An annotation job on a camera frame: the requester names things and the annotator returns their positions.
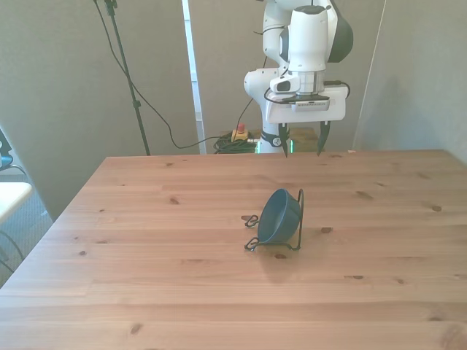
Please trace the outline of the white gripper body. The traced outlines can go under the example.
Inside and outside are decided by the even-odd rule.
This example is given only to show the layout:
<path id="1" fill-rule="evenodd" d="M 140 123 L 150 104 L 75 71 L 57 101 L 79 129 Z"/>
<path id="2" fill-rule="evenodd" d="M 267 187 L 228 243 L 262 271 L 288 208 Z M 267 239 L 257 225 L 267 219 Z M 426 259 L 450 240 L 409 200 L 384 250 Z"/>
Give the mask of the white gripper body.
<path id="1" fill-rule="evenodd" d="M 346 87 L 326 87 L 320 96 L 324 100 L 294 101 L 287 104 L 266 102 L 268 123 L 314 123 L 343 120 L 346 114 Z"/>

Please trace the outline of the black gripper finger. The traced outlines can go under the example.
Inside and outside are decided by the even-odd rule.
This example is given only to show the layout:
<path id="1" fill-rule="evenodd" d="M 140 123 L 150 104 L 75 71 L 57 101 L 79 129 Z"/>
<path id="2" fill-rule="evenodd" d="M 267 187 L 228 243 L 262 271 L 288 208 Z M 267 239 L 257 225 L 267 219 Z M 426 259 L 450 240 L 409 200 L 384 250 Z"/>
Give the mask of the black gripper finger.
<path id="1" fill-rule="evenodd" d="M 289 129 L 288 129 L 288 126 L 287 126 L 287 123 L 281 123 L 279 125 L 279 138 L 281 140 L 281 145 L 282 145 L 282 149 L 283 149 L 283 152 L 285 154 L 285 157 L 288 157 L 288 140 L 290 138 L 290 134 L 289 134 Z"/>
<path id="2" fill-rule="evenodd" d="M 327 142 L 328 135 L 330 132 L 330 123 L 321 122 L 320 123 L 320 135 L 317 142 L 317 155 L 320 155 L 325 148 L 325 143 Z"/>

